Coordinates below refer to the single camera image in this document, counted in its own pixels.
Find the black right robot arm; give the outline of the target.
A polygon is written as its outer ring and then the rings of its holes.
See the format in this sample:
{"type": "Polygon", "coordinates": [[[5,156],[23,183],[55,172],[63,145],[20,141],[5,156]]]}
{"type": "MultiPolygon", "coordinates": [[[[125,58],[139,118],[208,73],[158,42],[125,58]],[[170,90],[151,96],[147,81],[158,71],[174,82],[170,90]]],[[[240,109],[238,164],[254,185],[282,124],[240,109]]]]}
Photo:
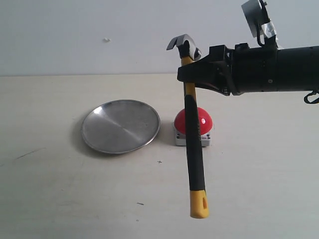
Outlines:
{"type": "Polygon", "coordinates": [[[204,58],[181,66],[177,79],[225,96],[258,92],[317,92],[319,90],[318,46],[276,49],[234,49],[211,46],[204,58]]]}

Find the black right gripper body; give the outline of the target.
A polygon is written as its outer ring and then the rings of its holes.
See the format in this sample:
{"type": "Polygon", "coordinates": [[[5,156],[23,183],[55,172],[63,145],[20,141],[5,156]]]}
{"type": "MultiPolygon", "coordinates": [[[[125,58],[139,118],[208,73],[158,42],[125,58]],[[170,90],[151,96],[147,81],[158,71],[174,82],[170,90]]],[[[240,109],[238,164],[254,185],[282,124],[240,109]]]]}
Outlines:
{"type": "Polygon", "coordinates": [[[260,92],[275,67],[278,49],[249,47],[248,43],[236,44],[233,49],[226,45],[209,47],[208,56],[225,57],[223,73],[229,87],[229,95],[260,92]]]}

